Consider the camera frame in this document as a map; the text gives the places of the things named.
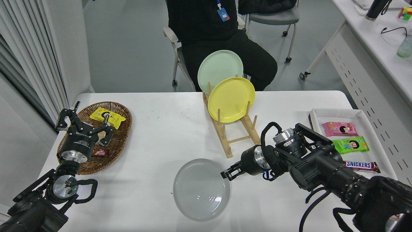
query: woven basket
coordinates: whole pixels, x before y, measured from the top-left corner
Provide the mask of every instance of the woven basket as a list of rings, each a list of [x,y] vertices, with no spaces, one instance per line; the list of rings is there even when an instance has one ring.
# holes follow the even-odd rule
[[[121,116],[125,117],[126,120],[120,124],[119,129],[117,130],[114,127],[111,127],[114,130],[113,136],[109,142],[109,145],[105,147],[110,149],[109,157],[91,157],[89,161],[82,163],[82,167],[80,169],[80,172],[78,173],[79,175],[96,173],[112,164],[122,153],[130,132],[132,123],[131,113],[126,107],[116,102],[95,103],[84,108],[77,115],[82,122],[88,123],[96,128],[100,127],[103,122],[89,118],[89,116],[99,107],[103,107],[112,112],[120,114]],[[60,142],[59,148],[57,149],[57,159],[59,160],[59,163],[63,161],[60,159],[59,152],[61,150],[61,147],[63,146],[64,141],[66,140],[66,136],[67,134],[64,135],[64,138]]]

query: pink snack package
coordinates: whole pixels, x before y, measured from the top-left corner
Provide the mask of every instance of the pink snack package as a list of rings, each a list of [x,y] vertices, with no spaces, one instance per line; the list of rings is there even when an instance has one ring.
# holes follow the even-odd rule
[[[330,136],[359,136],[355,124],[346,122],[327,122],[323,124],[326,137]]]

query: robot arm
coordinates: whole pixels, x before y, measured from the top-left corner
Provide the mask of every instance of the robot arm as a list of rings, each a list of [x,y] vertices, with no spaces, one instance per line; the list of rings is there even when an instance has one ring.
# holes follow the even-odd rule
[[[274,137],[275,147],[265,145],[265,134],[272,127],[278,129]],[[305,212],[303,223],[309,212],[328,194],[333,193],[349,209],[335,208],[333,215],[343,231],[352,231],[339,213],[355,214],[353,223],[362,232],[410,232],[412,231],[412,188],[397,180],[382,176],[371,179],[359,175],[346,167],[332,141],[298,123],[295,128],[282,131],[277,123],[269,123],[262,131],[261,145],[244,151],[241,160],[221,173],[230,181],[248,173],[263,173],[263,178],[273,181],[289,172],[299,188],[310,195],[325,190]]]
[[[56,232],[67,222],[66,211],[75,204],[82,204],[92,200],[97,190],[97,180],[76,180],[81,163],[90,159],[94,145],[98,142],[100,131],[106,136],[100,140],[101,146],[106,146],[113,134],[107,124],[108,115],[99,128],[83,123],[76,114],[80,102],[75,109],[63,109],[60,112],[56,130],[67,130],[66,140],[59,152],[60,165],[56,170],[40,177],[32,185],[17,195],[16,203],[7,212],[11,218],[0,225],[0,232]],[[66,129],[65,118],[69,117],[70,127]],[[79,185],[92,185],[90,195],[85,199],[77,199]],[[52,204],[62,204],[56,209]]]

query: cartoon face logo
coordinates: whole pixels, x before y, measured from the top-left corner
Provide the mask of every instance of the cartoon face logo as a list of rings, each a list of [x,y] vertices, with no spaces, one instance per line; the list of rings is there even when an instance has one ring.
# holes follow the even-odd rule
[[[344,125],[339,127],[339,130],[342,134],[347,134],[348,133],[348,128]]]
[[[359,143],[357,141],[350,140],[349,143],[350,143],[352,148],[359,148]]]

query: green snack package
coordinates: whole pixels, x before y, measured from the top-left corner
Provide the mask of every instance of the green snack package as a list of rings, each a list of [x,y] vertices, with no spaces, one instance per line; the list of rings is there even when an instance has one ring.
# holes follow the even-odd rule
[[[332,140],[332,142],[335,144],[335,149],[340,154],[369,151],[369,147],[363,136],[343,140]]]

